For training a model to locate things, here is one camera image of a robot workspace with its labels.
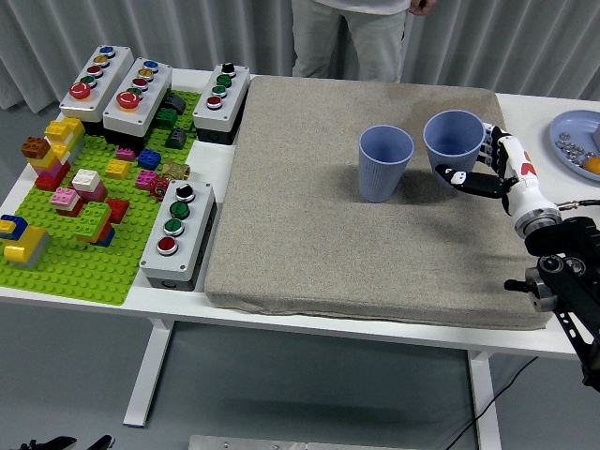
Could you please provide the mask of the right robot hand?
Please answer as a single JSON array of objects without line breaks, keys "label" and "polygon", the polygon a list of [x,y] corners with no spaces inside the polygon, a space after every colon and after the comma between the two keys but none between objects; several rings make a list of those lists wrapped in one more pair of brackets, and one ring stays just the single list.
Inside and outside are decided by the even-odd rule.
[{"label": "right robot hand", "polygon": [[498,126],[484,127],[486,137],[477,160],[488,165],[492,174],[459,171],[445,164],[437,165],[435,172],[458,191],[500,199],[515,227],[536,220],[561,222],[558,206],[542,194],[536,170],[519,139]]}]

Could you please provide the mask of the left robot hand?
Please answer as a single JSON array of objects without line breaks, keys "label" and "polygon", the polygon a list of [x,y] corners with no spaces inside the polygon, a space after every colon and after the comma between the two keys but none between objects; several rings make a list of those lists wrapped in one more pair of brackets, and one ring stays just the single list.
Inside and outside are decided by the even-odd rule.
[{"label": "left robot hand", "polygon": [[[31,440],[30,442],[23,442],[20,446],[20,450],[64,450],[69,449],[74,444],[76,444],[78,440],[71,436],[57,436],[47,442],[38,442],[36,440]],[[97,441],[92,443],[88,449],[89,450],[107,450],[113,447],[115,442],[115,438],[106,434],[100,437]]]}]

